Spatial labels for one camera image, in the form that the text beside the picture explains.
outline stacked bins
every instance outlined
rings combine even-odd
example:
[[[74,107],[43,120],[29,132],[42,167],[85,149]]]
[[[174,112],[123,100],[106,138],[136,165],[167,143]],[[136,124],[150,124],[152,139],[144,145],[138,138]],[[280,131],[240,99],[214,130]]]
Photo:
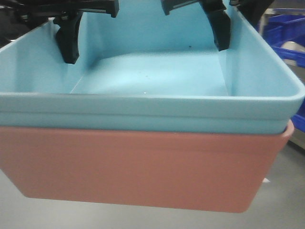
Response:
[[[1,169],[32,198],[245,211],[304,86],[233,8],[223,52],[198,3],[120,8],[84,15],[75,65],[51,23],[1,49]]]
[[[304,52],[282,48],[287,41],[305,46],[305,16],[278,15],[271,17],[265,28],[264,38],[282,59],[289,60],[289,63],[295,63],[296,66],[305,67]],[[305,132],[305,102],[297,114],[292,117],[292,121],[297,129]]]

